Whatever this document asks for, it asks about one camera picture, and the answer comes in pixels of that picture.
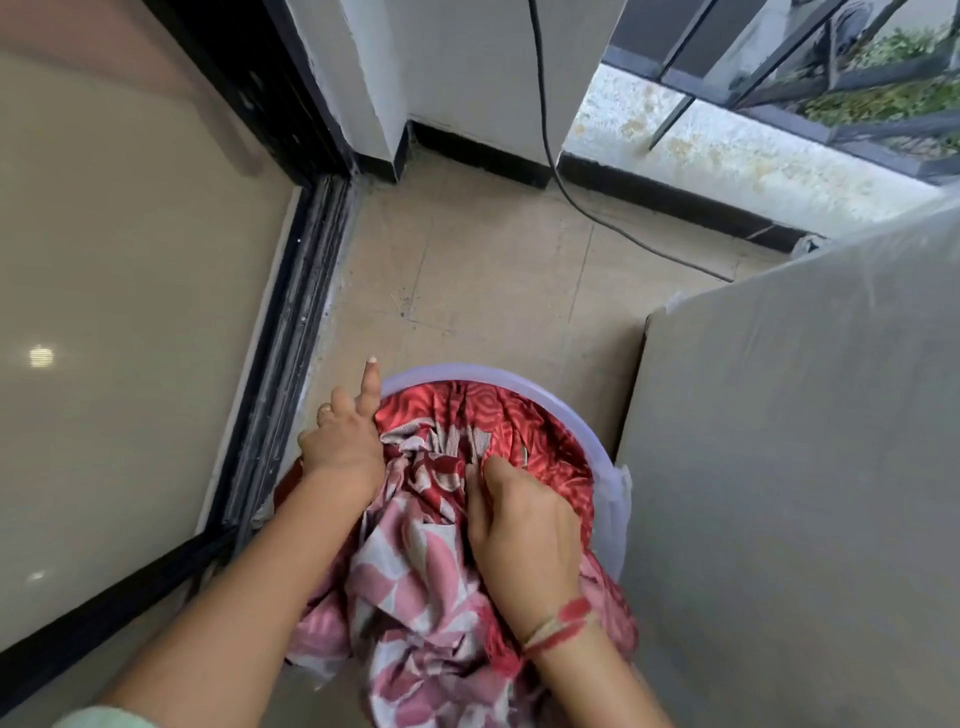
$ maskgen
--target power cord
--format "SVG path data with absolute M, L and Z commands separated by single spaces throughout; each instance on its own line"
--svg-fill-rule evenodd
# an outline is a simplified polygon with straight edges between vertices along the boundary
M 614 232 L 619 232 L 630 242 L 638 245 L 643 250 L 654 255 L 658 255 L 661 258 L 669 260 L 674 263 L 686 266 L 687 268 L 692 268 L 695 271 L 700 271 L 701 273 L 706 273 L 708 276 L 712 276 L 718 280 L 722 280 L 726 283 L 733 283 L 733 279 L 727 278 L 726 276 L 715 273 L 709 268 L 704 268 L 703 266 L 697 265 L 696 263 L 690 263 L 686 260 L 681 260 L 678 257 L 674 257 L 668 253 L 662 253 L 661 251 L 651 248 L 646 243 L 637 240 L 635 237 L 630 235 L 628 232 L 609 223 L 606 220 L 602 220 L 591 212 L 587 212 L 585 209 L 580 207 L 572 197 L 570 193 L 566 191 L 564 186 L 564 181 L 560 178 L 560 172 L 557 171 L 557 162 L 554 161 L 553 154 L 550 152 L 550 141 L 547 138 L 546 133 L 546 83 L 543 79 L 543 35 L 540 31 L 540 12 L 537 10 L 537 0 L 527 0 L 527 4 L 530 6 L 530 22 L 534 26 L 534 45 L 537 47 L 537 84 L 540 86 L 540 133 L 543 136 L 543 151 L 546 152 L 547 161 L 550 163 L 550 171 L 553 173 L 553 179 L 557 181 L 557 186 L 560 188 L 560 191 L 566 197 L 566 201 L 569 202 L 575 209 L 577 209 L 582 215 L 584 215 L 589 220 L 592 220 L 597 225 L 602 225 L 604 228 L 608 228 Z

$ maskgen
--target plastic basin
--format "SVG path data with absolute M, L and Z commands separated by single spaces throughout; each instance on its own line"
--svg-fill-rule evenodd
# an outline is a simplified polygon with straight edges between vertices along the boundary
M 627 523 L 630 520 L 630 477 L 613 466 L 596 434 L 580 416 L 542 387 L 502 369 L 476 364 L 432 364 L 414 367 L 383 382 L 383 396 L 431 381 L 478 381 L 509 389 L 534 401 L 556 417 L 580 443 L 593 471 L 593 537 L 590 546 L 603 568 L 620 578 L 627 550 Z

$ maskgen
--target black door frame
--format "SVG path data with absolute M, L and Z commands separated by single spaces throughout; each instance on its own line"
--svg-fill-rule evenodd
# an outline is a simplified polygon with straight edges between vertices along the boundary
M 296 413 L 357 162 L 285 0 L 142 0 L 303 191 L 205 530 L 0 653 L 0 716 L 250 538 Z

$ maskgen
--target laundry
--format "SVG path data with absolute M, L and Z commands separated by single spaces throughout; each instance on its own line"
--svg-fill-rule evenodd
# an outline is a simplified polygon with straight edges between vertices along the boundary
M 525 666 L 472 563 L 465 468 L 507 458 L 553 488 L 581 521 L 580 586 L 626 657 L 636 623 L 589 550 L 593 481 L 580 445 L 552 415 L 509 390 L 444 381 L 392 395 L 376 415 L 386 477 L 310 599 L 287 659 L 320 684 L 356 658 L 381 728 L 521 725 L 545 691 Z M 300 480 L 281 480 L 267 515 Z

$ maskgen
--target finger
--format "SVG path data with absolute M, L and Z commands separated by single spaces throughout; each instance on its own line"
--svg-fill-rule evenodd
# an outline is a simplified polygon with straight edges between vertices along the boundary
M 333 415 L 333 407 L 328 401 L 320 405 L 317 410 L 317 427 L 323 426 L 324 422 Z
M 493 499 L 494 510 L 499 507 L 499 503 L 503 499 L 504 483 L 510 480 L 515 473 L 516 470 L 510 464 L 510 461 L 497 455 L 488 457 L 487 462 L 484 463 L 483 478 L 487 482 L 487 490 L 490 491 Z
M 353 397 L 347 394 L 347 390 L 341 386 L 337 386 L 330 393 L 330 406 L 333 407 L 333 414 L 335 415 L 347 415 L 350 412 L 356 412 L 356 408 L 353 406 Z
M 467 465 L 467 538 L 479 548 L 490 533 L 490 510 L 484 498 L 480 473 L 475 465 Z
M 380 365 L 376 357 L 367 359 L 367 366 L 363 370 L 363 380 L 360 382 L 360 397 L 357 398 L 357 414 L 361 417 L 372 417 L 380 408 Z

